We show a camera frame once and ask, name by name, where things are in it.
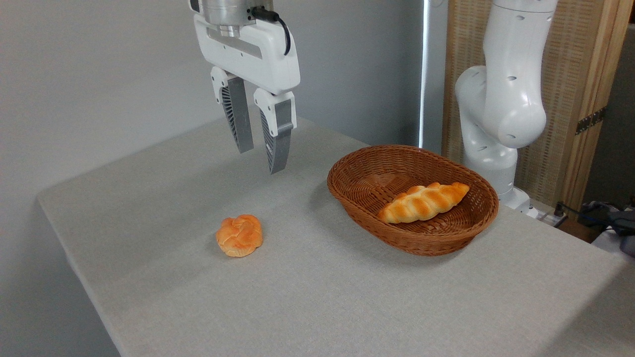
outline fake bread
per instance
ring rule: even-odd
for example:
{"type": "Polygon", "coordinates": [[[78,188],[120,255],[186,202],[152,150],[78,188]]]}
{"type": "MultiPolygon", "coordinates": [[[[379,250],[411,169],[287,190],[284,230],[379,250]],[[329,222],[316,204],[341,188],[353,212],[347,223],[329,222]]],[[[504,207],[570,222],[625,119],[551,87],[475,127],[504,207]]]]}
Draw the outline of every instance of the fake bread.
{"type": "Polygon", "coordinates": [[[223,219],[216,232],[216,242],[230,257],[244,257],[262,245],[260,221],[252,215],[223,219]]]}
{"type": "Polygon", "coordinates": [[[470,187],[460,182],[441,185],[439,182],[426,186],[413,186],[385,205],[377,217],[384,223],[410,223],[429,220],[439,213],[447,212],[465,197],[470,187]]]}

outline wicker basket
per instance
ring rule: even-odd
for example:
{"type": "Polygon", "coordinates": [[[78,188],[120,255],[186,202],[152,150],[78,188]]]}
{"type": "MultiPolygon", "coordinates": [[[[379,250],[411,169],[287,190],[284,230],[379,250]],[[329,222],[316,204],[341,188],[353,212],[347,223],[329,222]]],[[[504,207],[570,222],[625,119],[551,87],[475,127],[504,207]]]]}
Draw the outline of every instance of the wicker basket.
{"type": "Polygon", "coordinates": [[[498,213],[496,191],[472,170],[432,152],[405,145],[365,147],[340,159],[328,189],[361,227],[397,249],[443,255],[467,246],[498,213]],[[377,213],[399,193],[433,182],[470,186],[463,200],[426,221],[386,224],[377,213]]]}

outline black cable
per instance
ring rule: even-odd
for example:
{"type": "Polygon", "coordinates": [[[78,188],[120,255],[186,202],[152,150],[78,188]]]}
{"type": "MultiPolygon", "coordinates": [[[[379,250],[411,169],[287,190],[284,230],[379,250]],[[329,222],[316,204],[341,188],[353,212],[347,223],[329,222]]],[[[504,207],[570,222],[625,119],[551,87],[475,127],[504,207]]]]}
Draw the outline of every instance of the black cable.
{"type": "Polygon", "coordinates": [[[288,55],[289,51],[291,51],[291,34],[289,33],[289,28],[287,28],[284,21],[282,21],[282,19],[280,18],[280,15],[278,15],[278,13],[275,11],[269,11],[265,9],[264,6],[251,8],[247,10],[247,12],[251,13],[251,15],[253,15],[253,17],[257,18],[258,20],[263,20],[266,22],[279,22],[280,25],[282,25],[282,28],[284,29],[284,40],[286,42],[284,55],[288,55]]]}
{"type": "Polygon", "coordinates": [[[625,229],[626,231],[631,231],[631,230],[632,230],[632,228],[631,228],[631,227],[626,227],[626,226],[622,226],[622,225],[620,225],[620,224],[615,224],[615,223],[607,222],[607,221],[605,221],[605,220],[601,220],[601,219],[593,218],[593,217],[591,217],[591,216],[587,216],[586,214],[584,214],[584,213],[582,213],[582,212],[580,212],[580,211],[576,211],[576,210],[574,210],[573,208],[571,208],[571,207],[569,207],[569,206],[565,205],[565,204],[564,204],[564,203],[562,203],[562,202],[558,202],[558,203],[557,203],[557,205],[556,205],[556,209],[558,209],[558,206],[562,206],[562,207],[564,207],[564,208],[566,208],[567,210],[569,210],[569,211],[571,211],[571,212],[573,212],[573,213],[577,214],[578,216],[580,216],[580,217],[582,217],[582,218],[585,218],[585,219],[591,220],[591,221],[593,221],[593,222],[597,222],[597,223],[599,223],[599,224],[603,224],[603,225],[605,225],[605,226],[611,226],[611,227],[616,227],[616,228],[619,228],[619,229],[625,229]]]}
{"type": "Polygon", "coordinates": [[[291,34],[289,33],[289,28],[287,28],[286,24],[280,17],[278,17],[278,22],[284,29],[284,39],[286,40],[286,49],[284,51],[284,55],[286,56],[289,54],[289,51],[291,51],[291,34]]]}

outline braided bread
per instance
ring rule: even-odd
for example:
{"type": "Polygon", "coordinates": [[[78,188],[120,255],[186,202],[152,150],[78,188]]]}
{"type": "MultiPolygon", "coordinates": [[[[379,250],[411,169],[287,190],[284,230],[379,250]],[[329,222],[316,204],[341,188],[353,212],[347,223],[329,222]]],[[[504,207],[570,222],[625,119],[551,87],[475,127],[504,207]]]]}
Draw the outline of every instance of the braided bread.
{"type": "Polygon", "coordinates": [[[413,186],[385,205],[377,217],[384,223],[410,223],[429,220],[439,213],[456,206],[470,187],[459,182],[441,185],[439,182],[426,186],[413,186]]]}
{"type": "Polygon", "coordinates": [[[223,219],[216,232],[216,242],[230,257],[244,257],[262,245],[260,221],[252,215],[223,219]]]}

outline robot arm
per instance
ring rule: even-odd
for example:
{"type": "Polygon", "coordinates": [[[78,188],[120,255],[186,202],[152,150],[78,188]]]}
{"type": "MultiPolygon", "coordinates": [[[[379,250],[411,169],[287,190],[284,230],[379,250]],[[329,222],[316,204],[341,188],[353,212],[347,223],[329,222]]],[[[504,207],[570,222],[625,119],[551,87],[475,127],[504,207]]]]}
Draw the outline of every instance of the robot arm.
{"type": "Polygon", "coordinates": [[[207,62],[216,101],[240,152],[253,148],[244,81],[258,89],[269,171],[286,165],[291,130],[297,127],[295,97],[300,69],[293,36],[272,11],[271,0],[190,0],[194,27],[207,62]]]}
{"type": "Polygon", "coordinates": [[[465,163],[503,204],[513,198],[516,149],[536,140],[546,124],[540,72],[556,5],[494,0],[483,41],[486,67],[467,69],[456,83],[465,163]]]}

